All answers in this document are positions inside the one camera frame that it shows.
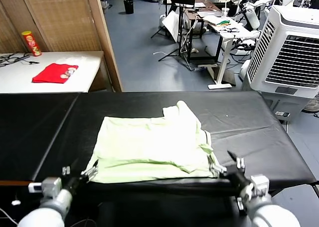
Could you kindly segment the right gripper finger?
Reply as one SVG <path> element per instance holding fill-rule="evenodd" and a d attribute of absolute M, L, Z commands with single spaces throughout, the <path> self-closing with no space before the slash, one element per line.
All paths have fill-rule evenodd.
<path fill-rule="evenodd" d="M 231 159 L 236 163 L 238 169 L 244 169 L 245 163 L 244 158 L 237 156 L 234 152 L 227 151 Z"/>
<path fill-rule="evenodd" d="M 215 164 L 215 163 L 211 163 L 209 166 L 209 170 L 210 171 L 214 171 L 214 172 L 218 172 L 220 174 L 226 173 L 227 172 L 227 168 L 220 165 L 220 164 Z"/>

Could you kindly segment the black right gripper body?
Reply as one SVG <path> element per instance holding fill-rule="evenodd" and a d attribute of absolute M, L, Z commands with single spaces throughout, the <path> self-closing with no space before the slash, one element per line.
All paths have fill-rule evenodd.
<path fill-rule="evenodd" d="M 237 165 L 226 166 L 223 176 L 228 179 L 237 191 L 242 191 L 251 181 L 245 176 L 245 168 L 238 168 Z"/>

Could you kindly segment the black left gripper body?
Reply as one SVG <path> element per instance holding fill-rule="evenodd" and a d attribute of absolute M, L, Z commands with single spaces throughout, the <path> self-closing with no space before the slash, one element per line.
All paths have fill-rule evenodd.
<path fill-rule="evenodd" d="M 71 177 L 63 185 L 62 189 L 68 191 L 72 196 L 75 196 L 77 190 L 82 188 L 86 183 L 87 177 Z"/>

